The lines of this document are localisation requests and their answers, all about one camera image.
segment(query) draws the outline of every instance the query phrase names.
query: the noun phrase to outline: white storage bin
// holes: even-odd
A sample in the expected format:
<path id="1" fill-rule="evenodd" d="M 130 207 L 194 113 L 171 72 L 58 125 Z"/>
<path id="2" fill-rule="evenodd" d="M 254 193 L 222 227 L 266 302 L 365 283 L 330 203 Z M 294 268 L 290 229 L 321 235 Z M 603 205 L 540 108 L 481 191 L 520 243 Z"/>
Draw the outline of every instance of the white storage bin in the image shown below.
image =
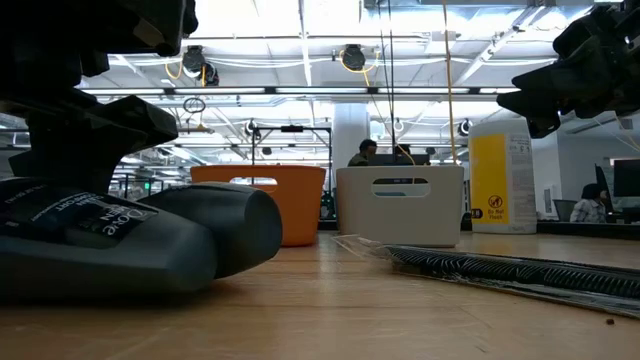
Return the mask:
<path id="1" fill-rule="evenodd" d="M 383 244 L 453 247 L 458 243 L 462 167 L 350 167 L 338 169 L 336 177 L 341 234 L 359 234 Z M 378 179 L 412 180 L 374 184 Z"/>

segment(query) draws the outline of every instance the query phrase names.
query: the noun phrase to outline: black bottle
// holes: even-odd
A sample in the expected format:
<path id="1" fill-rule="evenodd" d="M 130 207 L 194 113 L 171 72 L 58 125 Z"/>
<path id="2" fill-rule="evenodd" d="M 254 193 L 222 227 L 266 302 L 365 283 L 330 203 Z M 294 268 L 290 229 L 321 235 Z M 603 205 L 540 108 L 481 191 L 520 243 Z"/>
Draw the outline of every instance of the black bottle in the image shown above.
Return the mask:
<path id="1" fill-rule="evenodd" d="M 0 181 L 0 298 L 192 292 L 217 269 L 213 234 L 147 205 L 53 180 Z"/>
<path id="2" fill-rule="evenodd" d="M 211 230 L 218 246 L 216 278 L 260 265 L 282 244 L 282 219 L 262 190 L 229 183 L 171 188 L 139 200 Z"/>

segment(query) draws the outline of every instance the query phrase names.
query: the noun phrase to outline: computer monitor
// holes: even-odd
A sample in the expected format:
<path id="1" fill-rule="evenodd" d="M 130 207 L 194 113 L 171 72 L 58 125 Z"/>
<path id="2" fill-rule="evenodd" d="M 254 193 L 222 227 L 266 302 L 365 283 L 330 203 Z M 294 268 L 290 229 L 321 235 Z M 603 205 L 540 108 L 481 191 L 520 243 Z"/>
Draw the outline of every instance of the computer monitor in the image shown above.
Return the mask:
<path id="1" fill-rule="evenodd" d="M 640 196 L 640 159 L 614 162 L 613 194 L 616 197 Z"/>
<path id="2" fill-rule="evenodd" d="M 416 162 L 417 166 L 422 166 L 424 164 L 430 163 L 430 156 L 428 154 L 425 155 L 411 155 L 413 161 Z M 413 165 L 411 160 L 406 156 L 401 156 L 397 159 L 397 161 L 393 161 L 393 155 L 391 154 L 377 154 L 369 159 L 369 166 L 394 166 L 394 165 Z"/>

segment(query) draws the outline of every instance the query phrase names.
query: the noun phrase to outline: orange bin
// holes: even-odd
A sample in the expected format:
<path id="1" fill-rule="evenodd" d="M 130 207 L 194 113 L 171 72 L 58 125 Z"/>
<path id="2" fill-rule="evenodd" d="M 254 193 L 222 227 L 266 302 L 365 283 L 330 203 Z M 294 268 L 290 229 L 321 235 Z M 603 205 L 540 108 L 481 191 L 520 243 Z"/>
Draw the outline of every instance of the orange bin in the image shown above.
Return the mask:
<path id="1" fill-rule="evenodd" d="M 282 246 L 316 241 L 325 169 L 297 165 L 214 165 L 191 168 L 194 183 L 235 178 L 271 178 L 277 185 L 253 185 L 276 201 L 282 216 Z"/>

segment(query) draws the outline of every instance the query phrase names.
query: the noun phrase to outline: desk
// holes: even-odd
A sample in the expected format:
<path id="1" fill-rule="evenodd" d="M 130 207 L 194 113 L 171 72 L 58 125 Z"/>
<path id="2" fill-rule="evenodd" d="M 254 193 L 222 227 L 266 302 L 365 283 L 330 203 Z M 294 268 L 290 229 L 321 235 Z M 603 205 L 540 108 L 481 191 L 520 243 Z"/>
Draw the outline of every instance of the desk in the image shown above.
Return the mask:
<path id="1" fill-rule="evenodd" d="M 633 241 L 463 234 L 459 250 L 640 268 Z M 615 325 L 606 325 L 614 318 Z M 637 359 L 640 321 L 283 249 L 174 305 L 0 306 L 2 360 Z"/>

